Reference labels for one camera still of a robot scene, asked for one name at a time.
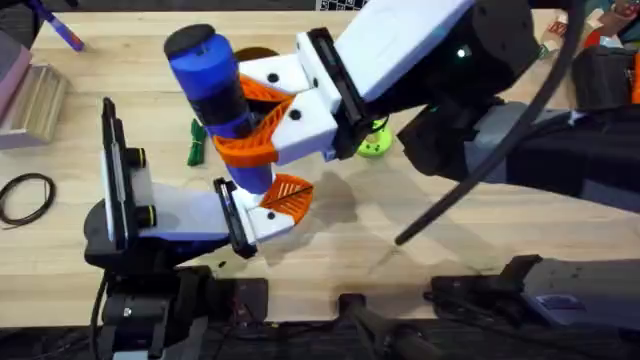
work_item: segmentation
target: black cable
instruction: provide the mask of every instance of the black cable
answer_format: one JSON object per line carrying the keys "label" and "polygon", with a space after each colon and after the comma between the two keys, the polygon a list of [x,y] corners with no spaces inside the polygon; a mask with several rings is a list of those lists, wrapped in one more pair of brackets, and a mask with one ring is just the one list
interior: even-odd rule
{"label": "black cable", "polygon": [[[477,313],[478,315],[481,315],[482,317],[485,318],[490,318],[493,319],[493,316],[491,316],[491,314],[489,314],[489,312],[484,312],[484,311],[478,311],[478,309],[475,306],[471,306],[469,304],[465,304],[462,301],[458,301],[457,299],[454,298],[450,298],[448,296],[445,296],[443,294],[439,294],[438,297],[443,298],[445,301],[449,301],[453,304],[455,304],[456,306],[459,306],[461,308],[464,308],[467,311],[471,311],[474,313]],[[431,303],[434,303],[434,297],[433,295],[428,295],[425,294],[424,298],[427,301],[430,301]],[[492,332],[496,335],[502,336],[502,337],[506,337],[509,339],[513,339],[513,340],[518,340],[520,342],[526,343],[526,344],[533,344],[533,345],[537,345],[539,347],[542,348],[546,348],[546,349],[552,349],[558,352],[562,352],[562,353],[570,353],[570,354],[574,354],[574,355],[580,355],[589,359],[594,359],[594,360],[603,360],[603,359],[607,359],[609,360],[609,358],[607,357],[602,357],[602,356],[595,356],[592,354],[589,354],[587,352],[584,352],[580,349],[577,349],[575,347],[571,347],[571,346],[565,346],[565,345],[561,345],[555,342],[551,342],[551,341],[545,341],[542,339],[536,339],[530,336],[526,336],[526,335],[522,335],[522,334],[518,334],[515,333],[513,331],[507,331],[507,330],[502,330],[502,329],[498,329],[495,326],[489,326],[489,325],[483,325],[483,324],[479,324],[478,322],[475,321],[471,321],[471,320],[465,320],[462,319],[460,317],[455,317],[455,316],[442,316],[442,314],[438,314],[438,318],[439,319],[443,319],[443,320],[447,320],[447,321],[451,321],[453,323],[456,324],[461,324],[461,325],[465,325],[468,327],[473,327],[473,328],[477,328],[483,331],[488,331],[488,332]]]}
{"label": "black cable", "polygon": [[388,123],[389,123],[389,116],[387,116],[387,118],[386,118],[386,119],[384,119],[384,122],[382,123],[382,125],[380,125],[380,126],[378,126],[378,127],[376,127],[376,128],[371,129],[371,134],[375,134],[375,133],[377,133],[378,131],[380,131],[380,130],[384,129],[384,127],[385,127],[385,126],[387,126],[387,124],[388,124]]}
{"label": "black cable", "polygon": [[[42,204],[42,206],[40,206],[40,208],[38,208],[36,211],[34,211],[33,213],[21,218],[21,219],[11,219],[7,216],[7,214],[4,212],[4,203],[5,203],[5,198],[6,196],[18,185],[20,185],[21,183],[27,181],[27,180],[43,180],[45,182],[45,200],[44,200],[44,204]],[[49,186],[49,195],[47,196],[47,186]],[[53,182],[53,180],[45,175],[42,174],[38,174],[38,173],[28,173],[28,174],[23,174],[18,176],[17,178],[9,181],[3,188],[2,190],[0,190],[0,221],[8,224],[8,225],[12,225],[10,228],[5,228],[4,230],[8,230],[8,229],[14,229],[20,226],[24,226],[27,224],[30,224],[36,220],[38,220],[39,218],[42,217],[42,215],[44,215],[49,208],[51,208],[51,205],[53,205],[53,201],[56,198],[56,184]]]}
{"label": "black cable", "polygon": [[362,324],[357,319],[351,319],[354,326],[356,327],[356,333],[358,335],[358,340],[364,349],[367,351],[367,355],[369,355],[370,360],[379,360],[378,355],[376,354],[376,349],[374,345],[371,343],[369,336],[367,336],[367,330],[362,326]]}
{"label": "black cable", "polygon": [[88,340],[84,339],[81,341],[78,341],[77,343],[69,343],[69,344],[65,344],[63,346],[60,346],[59,348],[34,356],[34,357],[30,357],[30,358],[9,358],[7,360],[44,360],[47,359],[51,356],[55,356],[55,355],[59,355],[63,352],[71,352],[71,351],[75,351],[75,350],[80,350],[83,346],[85,346],[87,344]]}
{"label": "black cable", "polygon": [[568,10],[568,18],[569,24],[567,32],[565,33],[565,41],[558,55],[558,59],[533,101],[518,121],[516,121],[511,131],[509,131],[497,148],[469,174],[466,179],[449,191],[449,193],[438,200],[429,210],[400,233],[395,239],[396,245],[400,246],[407,243],[416,234],[429,226],[466,196],[480,181],[489,175],[496,166],[502,163],[504,157],[529,133],[531,124],[540,115],[547,102],[549,102],[549,99],[551,99],[551,96],[553,96],[571,66],[573,55],[576,53],[578,44],[580,43],[580,37],[584,27],[584,0],[572,1],[572,6]]}
{"label": "black cable", "polygon": [[[280,327],[287,327],[289,325],[283,325],[281,324]],[[270,336],[270,335],[258,335],[258,336],[240,336],[240,335],[230,335],[229,337],[232,340],[236,340],[236,341],[246,341],[246,342],[251,342],[251,341],[256,341],[256,342],[279,342],[279,341],[289,341],[292,340],[294,338],[297,338],[299,336],[308,334],[308,333],[313,333],[313,332],[331,332],[333,331],[333,329],[337,326],[337,322],[336,320],[332,320],[330,322],[324,323],[324,324],[319,324],[319,325],[315,325],[315,324],[295,324],[293,326],[296,327],[301,327],[301,329],[297,330],[297,331],[292,331],[289,333],[285,333],[285,334],[280,334],[280,335],[276,335],[276,336]],[[216,330],[218,333],[224,334],[221,331],[219,331],[218,329],[213,329]]]}
{"label": "black cable", "polygon": [[211,358],[211,360],[216,360],[218,356],[220,356],[220,353],[222,352],[222,348],[224,347],[225,342],[227,341],[227,339],[229,338],[229,335],[231,335],[234,329],[235,327],[231,326],[222,335],[222,339],[220,339],[220,342],[218,343],[218,348],[216,349],[216,352],[213,353],[213,357]]}
{"label": "black cable", "polygon": [[98,349],[98,314],[100,313],[100,304],[102,303],[102,296],[107,287],[107,271],[102,273],[102,280],[100,280],[100,286],[96,293],[96,300],[93,303],[93,309],[91,310],[91,322],[89,323],[89,351],[95,360],[100,360],[100,354]]}

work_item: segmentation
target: black cap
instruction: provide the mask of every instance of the black cap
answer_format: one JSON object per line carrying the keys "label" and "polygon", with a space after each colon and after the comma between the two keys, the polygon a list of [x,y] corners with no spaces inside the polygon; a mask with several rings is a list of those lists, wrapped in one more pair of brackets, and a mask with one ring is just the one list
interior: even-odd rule
{"label": "black cap", "polygon": [[169,35],[164,42],[164,54],[168,59],[183,51],[189,50],[216,34],[209,24],[195,24],[183,27]]}

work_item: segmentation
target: wooden block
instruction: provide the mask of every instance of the wooden block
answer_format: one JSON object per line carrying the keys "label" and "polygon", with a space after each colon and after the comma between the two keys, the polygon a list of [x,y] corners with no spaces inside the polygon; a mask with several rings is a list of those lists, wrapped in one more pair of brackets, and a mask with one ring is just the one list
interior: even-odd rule
{"label": "wooden block", "polygon": [[50,66],[30,67],[0,125],[0,149],[51,141],[67,84]]}

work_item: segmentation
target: green object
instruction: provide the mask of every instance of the green object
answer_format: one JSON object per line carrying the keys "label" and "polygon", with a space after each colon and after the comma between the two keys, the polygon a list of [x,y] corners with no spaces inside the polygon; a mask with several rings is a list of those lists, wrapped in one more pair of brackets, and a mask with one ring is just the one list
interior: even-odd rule
{"label": "green object", "polygon": [[189,151],[189,159],[187,165],[196,166],[204,163],[204,142],[207,138],[207,132],[200,123],[193,119],[191,122],[191,151]]}
{"label": "green object", "polygon": [[538,59],[544,59],[547,56],[549,56],[549,48],[546,47],[544,44],[540,44],[540,53],[538,53]]}
{"label": "green object", "polygon": [[383,126],[379,131],[367,136],[360,147],[358,148],[358,154],[365,157],[377,157],[384,155],[393,143],[393,134],[389,131],[388,124],[385,124],[387,120],[376,120],[373,122],[373,129]]}

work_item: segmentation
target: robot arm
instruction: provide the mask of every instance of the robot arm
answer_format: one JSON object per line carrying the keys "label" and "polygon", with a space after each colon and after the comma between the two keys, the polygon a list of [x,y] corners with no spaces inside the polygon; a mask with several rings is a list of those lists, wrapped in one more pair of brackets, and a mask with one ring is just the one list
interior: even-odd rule
{"label": "robot arm", "polygon": [[315,152],[348,159],[376,119],[410,107],[486,107],[538,54],[524,0],[375,0],[335,43],[327,29],[314,29],[296,36],[295,49],[238,65],[228,41],[204,24],[165,43],[238,186],[230,198],[251,246],[291,229],[311,200],[311,184],[274,175],[273,164]]}

